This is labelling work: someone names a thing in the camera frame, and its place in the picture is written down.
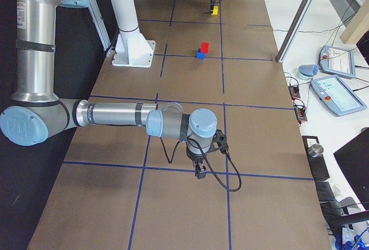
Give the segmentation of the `blue wooden block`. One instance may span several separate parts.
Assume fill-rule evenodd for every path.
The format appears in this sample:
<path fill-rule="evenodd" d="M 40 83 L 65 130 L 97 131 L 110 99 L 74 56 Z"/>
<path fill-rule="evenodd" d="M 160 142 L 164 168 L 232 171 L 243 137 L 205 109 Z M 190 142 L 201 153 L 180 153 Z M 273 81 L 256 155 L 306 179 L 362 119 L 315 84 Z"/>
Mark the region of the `blue wooden block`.
<path fill-rule="evenodd" d="M 201 49 L 199 48 L 199 49 L 197 50 L 197 52 L 196 52 L 195 57 L 196 57 L 197 59 L 201 59 L 201 60 L 203 60 L 203 59 L 205 59 L 206 54 L 205 54 L 205 53 L 203 53 L 203 52 L 201 52 Z"/>

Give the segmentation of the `near teach pendant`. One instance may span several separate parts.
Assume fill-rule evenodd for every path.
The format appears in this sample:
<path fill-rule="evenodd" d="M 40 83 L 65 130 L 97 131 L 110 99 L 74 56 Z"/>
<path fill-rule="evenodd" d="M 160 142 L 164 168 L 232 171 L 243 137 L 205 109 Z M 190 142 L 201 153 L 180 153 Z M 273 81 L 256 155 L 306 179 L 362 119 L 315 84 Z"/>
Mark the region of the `near teach pendant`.
<path fill-rule="evenodd" d="M 313 91 L 335 116 L 363 111 L 367 105 L 337 75 L 311 81 Z"/>

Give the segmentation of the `black monitor corner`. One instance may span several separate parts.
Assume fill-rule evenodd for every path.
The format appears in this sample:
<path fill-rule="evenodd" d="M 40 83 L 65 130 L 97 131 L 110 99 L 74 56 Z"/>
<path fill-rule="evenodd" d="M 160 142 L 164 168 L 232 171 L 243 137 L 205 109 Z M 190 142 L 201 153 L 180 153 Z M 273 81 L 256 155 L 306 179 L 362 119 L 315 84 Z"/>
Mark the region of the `black monitor corner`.
<path fill-rule="evenodd" d="M 354 193 L 368 209 L 368 128 L 334 152 L 334 157 Z"/>

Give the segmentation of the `near orange black connector box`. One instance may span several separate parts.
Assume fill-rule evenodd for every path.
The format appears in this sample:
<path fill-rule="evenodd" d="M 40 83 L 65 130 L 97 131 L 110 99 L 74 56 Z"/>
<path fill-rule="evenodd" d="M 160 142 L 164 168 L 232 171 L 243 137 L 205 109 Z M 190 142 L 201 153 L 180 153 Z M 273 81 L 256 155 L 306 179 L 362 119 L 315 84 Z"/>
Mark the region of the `near orange black connector box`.
<path fill-rule="evenodd" d="M 298 123 L 307 122 L 306 106 L 302 104 L 294 104 L 293 109 L 295 111 L 296 120 Z"/>

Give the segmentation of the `silver metal cylinder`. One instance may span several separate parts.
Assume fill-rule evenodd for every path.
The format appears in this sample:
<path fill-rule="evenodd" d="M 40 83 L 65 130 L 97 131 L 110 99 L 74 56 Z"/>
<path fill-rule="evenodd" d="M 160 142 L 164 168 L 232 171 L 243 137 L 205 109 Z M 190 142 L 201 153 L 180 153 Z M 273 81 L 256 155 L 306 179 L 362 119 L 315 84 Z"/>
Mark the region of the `silver metal cylinder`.
<path fill-rule="evenodd" d="M 318 143 L 312 144 L 307 149 L 308 155 L 312 158 L 320 157 L 321 155 L 323 155 L 323 151 L 323 146 Z"/>

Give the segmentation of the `orange black connector box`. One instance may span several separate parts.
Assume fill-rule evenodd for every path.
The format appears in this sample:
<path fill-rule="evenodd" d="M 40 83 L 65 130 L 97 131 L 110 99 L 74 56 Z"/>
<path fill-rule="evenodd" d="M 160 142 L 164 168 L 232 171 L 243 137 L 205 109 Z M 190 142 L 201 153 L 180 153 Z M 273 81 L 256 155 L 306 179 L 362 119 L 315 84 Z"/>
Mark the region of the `orange black connector box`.
<path fill-rule="evenodd" d="M 300 89 L 298 85 L 290 85 L 288 90 L 292 100 L 300 99 Z"/>
<path fill-rule="evenodd" d="M 302 104 L 294 104 L 293 109 L 295 111 L 296 120 L 298 123 L 307 122 L 306 106 Z"/>

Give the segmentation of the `far orange black connector box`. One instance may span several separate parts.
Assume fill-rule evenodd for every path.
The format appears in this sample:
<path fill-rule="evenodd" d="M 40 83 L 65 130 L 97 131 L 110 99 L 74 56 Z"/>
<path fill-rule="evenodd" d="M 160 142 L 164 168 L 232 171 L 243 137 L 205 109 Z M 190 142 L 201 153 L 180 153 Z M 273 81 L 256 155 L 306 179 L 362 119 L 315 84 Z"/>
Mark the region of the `far orange black connector box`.
<path fill-rule="evenodd" d="M 290 85 L 288 90 L 292 100 L 300 99 L 300 89 L 298 85 Z"/>

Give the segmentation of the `far teach pendant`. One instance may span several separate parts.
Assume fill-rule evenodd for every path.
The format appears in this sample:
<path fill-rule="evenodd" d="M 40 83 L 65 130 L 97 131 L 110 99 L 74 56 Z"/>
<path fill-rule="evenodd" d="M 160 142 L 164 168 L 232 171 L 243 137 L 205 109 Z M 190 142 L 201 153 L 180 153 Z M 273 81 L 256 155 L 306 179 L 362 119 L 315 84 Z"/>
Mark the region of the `far teach pendant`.
<path fill-rule="evenodd" d="M 333 46 L 323 46 L 318 64 L 324 73 L 336 74 L 344 78 L 355 78 L 355 62 L 351 50 Z"/>

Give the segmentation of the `yellow wooden block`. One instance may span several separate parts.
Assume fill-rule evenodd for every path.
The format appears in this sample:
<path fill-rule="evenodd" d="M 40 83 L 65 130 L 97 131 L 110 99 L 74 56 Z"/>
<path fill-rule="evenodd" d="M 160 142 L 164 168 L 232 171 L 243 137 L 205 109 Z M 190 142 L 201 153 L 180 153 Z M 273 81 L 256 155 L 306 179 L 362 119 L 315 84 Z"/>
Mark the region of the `yellow wooden block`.
<path fill-rule="evenodd" d="M 213 9 L 211 10 L 211 15 L 217 16 L 219 14 L 219 7 L 214 5 Z"/>

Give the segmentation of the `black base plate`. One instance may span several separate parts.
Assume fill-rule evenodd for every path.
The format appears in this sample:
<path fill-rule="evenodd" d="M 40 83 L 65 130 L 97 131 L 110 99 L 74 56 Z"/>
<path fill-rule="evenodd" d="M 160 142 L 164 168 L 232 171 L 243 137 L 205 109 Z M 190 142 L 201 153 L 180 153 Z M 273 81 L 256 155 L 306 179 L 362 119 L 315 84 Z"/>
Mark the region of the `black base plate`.
<path fill-rule="evenodd" d="M 320 144 L 319 140 L 318 140 L 318 137 L 303 135 L 302 140 L 303 140 L 304 149 L 305 149 L 305 152 L 306 152 L 306 155 L 307 155 L 307 159 L 308 159 L 308 163 L 309 163 L 309 166 L 310 166 L 310 170 L 311 170 L 313 179 L 315 181 L 326 181 L 326 180 L 328 180 L 330 178 L 330 176 L 329 176 L 329 172 L 327 170 L 323 155 L 321 155 L 320 157 L 317 157 L 317 158 L 312 158 L 308 155 L 308 152 L 307 152 L 308 147 L 311 146 L 312 144 L 315 144 L 315 143 Z"/>

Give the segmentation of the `aluminium frame post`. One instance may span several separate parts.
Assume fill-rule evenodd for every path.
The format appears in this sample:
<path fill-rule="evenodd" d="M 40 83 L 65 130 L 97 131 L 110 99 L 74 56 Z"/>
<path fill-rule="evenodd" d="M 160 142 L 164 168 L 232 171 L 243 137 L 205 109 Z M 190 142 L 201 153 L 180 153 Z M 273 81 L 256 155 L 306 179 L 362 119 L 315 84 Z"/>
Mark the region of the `aluminium frame post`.
<path fill-rule="evenodd" d="M 301 1 L 299 8 L 293 18 L 292 24 L 289 27 L 286 37 L 281 45 L 281 48 L 279 49 L 276 55 L 276 58 L 275 58 L 276 62 L 283 63 L 285 57 L 287 56 L 289 49 L 292 47 L 293 41 L 313 1 L 314 0 L 302 0 Z"/>

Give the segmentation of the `teach pendant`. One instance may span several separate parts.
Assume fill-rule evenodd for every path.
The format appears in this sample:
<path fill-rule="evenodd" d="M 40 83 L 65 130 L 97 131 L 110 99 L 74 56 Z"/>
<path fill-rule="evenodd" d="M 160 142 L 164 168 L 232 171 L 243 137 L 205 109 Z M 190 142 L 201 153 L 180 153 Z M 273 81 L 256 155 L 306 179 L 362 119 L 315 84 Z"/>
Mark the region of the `teach pendant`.
<path fill-rule="evenodd" d="M 323 46 L 318 64 L 324 73 L 336 74 L 344 78 L 355 78 L 355 62 L 351 50 L 333 46 Z"/>
<path fill-rule="evenodd" d="M 335 116 L 363 111 L 367 105 L 337 75 L 311 81 L 313 91 Z"/>

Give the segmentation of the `black office chair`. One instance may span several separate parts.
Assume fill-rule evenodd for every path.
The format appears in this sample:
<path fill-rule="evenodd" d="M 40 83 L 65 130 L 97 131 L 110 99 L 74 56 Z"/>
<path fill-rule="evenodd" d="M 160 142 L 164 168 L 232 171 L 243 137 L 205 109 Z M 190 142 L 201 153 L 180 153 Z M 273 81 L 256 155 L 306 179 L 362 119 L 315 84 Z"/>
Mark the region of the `black office chair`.
<path fill-rule="evenodd" d="M 323 217 L 335 236 L 342 233 L 344 225 L 368 221 L 368 210 L 351 215 L 345 214 L 345 209 L 336 200 L 327 181 L 315 182 L 315 187 Z"/>

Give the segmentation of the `red wooden block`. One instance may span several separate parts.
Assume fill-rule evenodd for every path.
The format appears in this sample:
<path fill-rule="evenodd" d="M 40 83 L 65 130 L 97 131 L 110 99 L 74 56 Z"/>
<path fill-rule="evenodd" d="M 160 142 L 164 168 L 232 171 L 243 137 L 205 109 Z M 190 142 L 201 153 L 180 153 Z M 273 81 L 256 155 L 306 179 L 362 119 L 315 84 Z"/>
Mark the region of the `red wooden block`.
<path fill-rule="evenodd" d="M 200 47 L 200 52 L 203 53 L 203 54 L 208 54 L 209 53 L 209 47 L 210 47 L 209 43 L 202 42 L 201 47 Z"/>

